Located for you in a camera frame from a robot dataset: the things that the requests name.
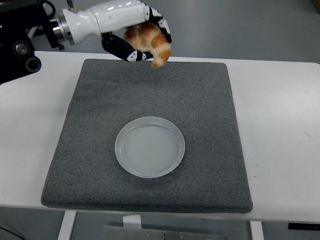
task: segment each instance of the gray mat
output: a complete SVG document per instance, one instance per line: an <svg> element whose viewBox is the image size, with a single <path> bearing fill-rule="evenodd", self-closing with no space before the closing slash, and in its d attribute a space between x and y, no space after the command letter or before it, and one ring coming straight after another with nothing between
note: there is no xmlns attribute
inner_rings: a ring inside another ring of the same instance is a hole
<svg viewBox="0 0 320 240"><path fill-rule="evenodd" d="M145 116L171 121L185 140L180 165L158 178L128 173L115 155L119 131ZM226 65L84 61L41 202L80 210L250 212Z"/></svg>

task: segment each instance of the white plate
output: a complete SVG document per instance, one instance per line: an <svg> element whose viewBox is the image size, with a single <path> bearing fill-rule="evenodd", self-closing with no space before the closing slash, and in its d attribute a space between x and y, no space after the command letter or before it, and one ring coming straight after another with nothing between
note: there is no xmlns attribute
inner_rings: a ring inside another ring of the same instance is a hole
<svg viewBox="0 0 320 240"><path fill-rule="evenodd" d="M185 154L181 131L170 121L146 116L129 122L114 145L120 165L142 178L157 178L173 171Z"/></svg>

